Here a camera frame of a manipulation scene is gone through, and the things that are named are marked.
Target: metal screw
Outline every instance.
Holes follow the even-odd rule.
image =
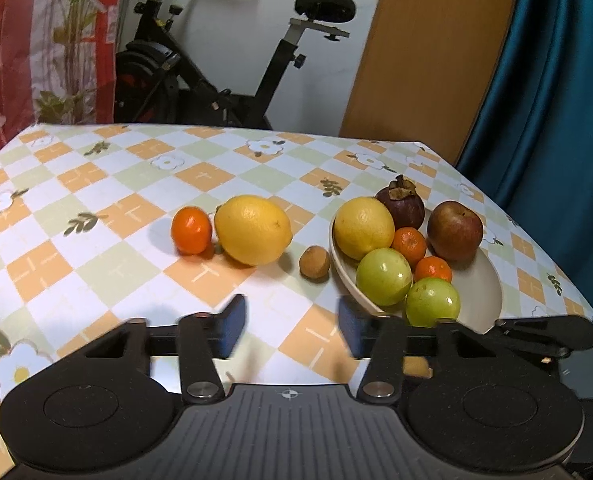
[[[209,381],[198,381],[190,384],[187,392],[196,399],[211,399],[218,392],[218,386]]]
[[[394,386],[383,381],[372,381],[363,386],[363,391],[370,397],[390,397],[394,393]]]

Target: white wall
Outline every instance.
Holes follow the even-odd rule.
[[[123,43],[134,36],[138,16],[131,0]],[[354,0],[356,17],[340,24],[350,38],[339,43],[308,30],[298,54],[301,70],[288,68],[268,111],[276,130],[337,136],[365,46],[377,0]],[[253,94],[278,41],[295,17],[294,0],[164,0],[161,19],[174,3],[184,7],[172,31],[219,89]]]

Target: white bowl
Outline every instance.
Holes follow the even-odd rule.
[[[425,221],[420,228],[427,236],[427,219],[430,211],[425,212]],[[358,262],[343,254],[334,240],[334,219],[329,223],[329,252],[334,267],[339,273],[343,285],[350,295],[371,314],[387,315],[363,294],[356,286],[356,266]],[[485,333],[499,319],[503,307],[503,289],[499,275],[487,255],[479,248],[476,256],[467,266],[452,267],[452,285],[461,297],[461,312],[458,322],[478,333]]]

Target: lemon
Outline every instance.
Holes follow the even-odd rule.
[[[260,196],[240,195],[214,215],[214,229],[224,251],[249,266],[278,260],[292,241],[286,212]]]
[[[377,199],[360,196],[345,202],[334,220],[334,239],[350,258],[361,260],[375,249],[391,246],[394,220]]]

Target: teal curtain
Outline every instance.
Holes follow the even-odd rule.
[[[457,168],[593,307],[593,0],[517,0]]]

